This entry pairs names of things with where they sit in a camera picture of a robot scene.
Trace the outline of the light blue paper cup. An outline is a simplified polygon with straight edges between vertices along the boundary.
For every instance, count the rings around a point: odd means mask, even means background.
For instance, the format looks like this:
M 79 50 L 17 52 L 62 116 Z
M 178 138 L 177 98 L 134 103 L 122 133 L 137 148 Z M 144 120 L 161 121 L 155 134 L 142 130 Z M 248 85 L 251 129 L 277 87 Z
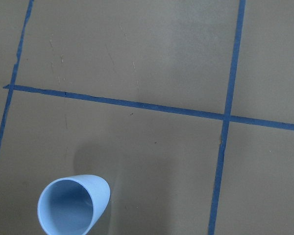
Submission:
M 37 215 L 48 235 L 85 235 L 104 213 L 110 187 L 96 175 L 57 179 L 42 191 Z

